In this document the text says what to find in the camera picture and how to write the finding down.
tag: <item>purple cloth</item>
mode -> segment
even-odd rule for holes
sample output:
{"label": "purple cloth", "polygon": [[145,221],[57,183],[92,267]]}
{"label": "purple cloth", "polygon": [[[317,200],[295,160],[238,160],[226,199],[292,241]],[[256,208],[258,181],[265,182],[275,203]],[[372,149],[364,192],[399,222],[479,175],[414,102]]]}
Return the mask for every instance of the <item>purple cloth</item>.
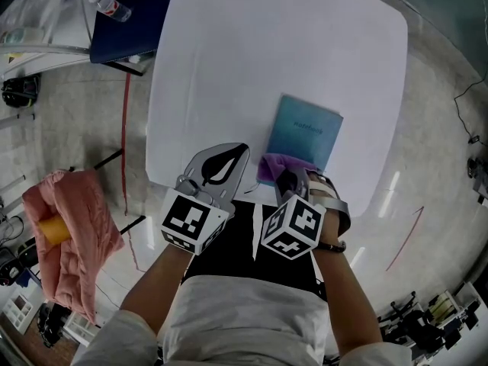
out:
{"label": "purple cloth", "polygon": [[304,167],[307,171],[317,171],[316,165],[296,157],[266,153],[259,162],[257,179],[263,182],[274,182],[288,166]]}

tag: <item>floor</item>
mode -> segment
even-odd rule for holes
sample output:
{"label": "floor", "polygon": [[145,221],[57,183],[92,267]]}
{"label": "floor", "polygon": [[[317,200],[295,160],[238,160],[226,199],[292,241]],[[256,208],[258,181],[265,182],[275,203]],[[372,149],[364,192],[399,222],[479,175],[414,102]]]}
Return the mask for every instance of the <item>floor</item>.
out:
{"label": "floor", "polygon": [[[488,241],[488,208],[477,203],[466,161],[482,153],[467,145],[453,97],[479,79],[462,54],[430,23],[397,0],[383,0],[408,22],[409,49],[403,103],[390,153],[367,211],[344,236],[347,257],[375,310],[417,291],[421,300],[463,279]],[[97,308],[110,315],[164,249],[153,226],[161,192],[145,173],[146,121],[152,72],[131,77],[127,114],[127,204],[120,161],[101,171],[117,226],[139,214],[145,223],[124,235],[126,246],[98,276]],[[46,72],[36,120],[0,131],[0,182],[18,177],[9,161],[33,178],[57,168],[89,167],[120,148],[126,75],[82,65]],[[460,99],[471,131],[488,140],[488,88],[478,85]],[[394,261],[402,244],[408,242]]]}

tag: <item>white table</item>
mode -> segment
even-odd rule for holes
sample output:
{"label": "white table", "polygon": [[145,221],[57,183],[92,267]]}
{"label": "white table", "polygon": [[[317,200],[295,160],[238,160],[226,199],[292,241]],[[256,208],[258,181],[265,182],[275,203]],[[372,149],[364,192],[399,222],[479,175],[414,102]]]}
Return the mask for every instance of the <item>white table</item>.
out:
{"label": "white table", "polygon": [[282,93],[339,112],[326,167],[351,215],[369,205],[402,101],[407,27],[378,0],[171,0],[152,78],[146,170],[174,186],[193,155],[247,143],[237,199],[255,185]]}

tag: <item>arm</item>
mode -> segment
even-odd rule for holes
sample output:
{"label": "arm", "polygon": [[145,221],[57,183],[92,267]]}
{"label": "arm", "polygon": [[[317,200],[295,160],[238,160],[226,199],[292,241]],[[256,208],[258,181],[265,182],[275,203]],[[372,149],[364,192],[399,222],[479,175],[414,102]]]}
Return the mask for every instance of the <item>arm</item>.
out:
{"label": "arm", "polygon": [[[314,175],[310,179],[319,181]],[[338,229],[338,213],[328,210],[320,241],[338,246]],[[382,342],[373,308],[344,254],[315,249],[313,255],[326,286],[332,331],[341,357],[357,347]]]}
{"label": "arm", "polygon": [[120,309],[141,316],[157,335],[190,259],[190,253],[168,245],[125,297]]}

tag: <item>black strap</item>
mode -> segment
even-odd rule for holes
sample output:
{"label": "black strap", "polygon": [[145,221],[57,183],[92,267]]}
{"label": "black strap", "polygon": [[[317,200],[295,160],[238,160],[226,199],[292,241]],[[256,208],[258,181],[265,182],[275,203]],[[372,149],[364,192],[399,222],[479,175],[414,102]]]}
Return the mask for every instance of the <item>black strap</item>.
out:
{"label": "black strap", "polygon": [[330,252],[342,253],[345,251],[345,241],[341,241],[340,246],[333,246],[332,244],[326,244],[325,242],[319,242],[317,249],[325,249]]}

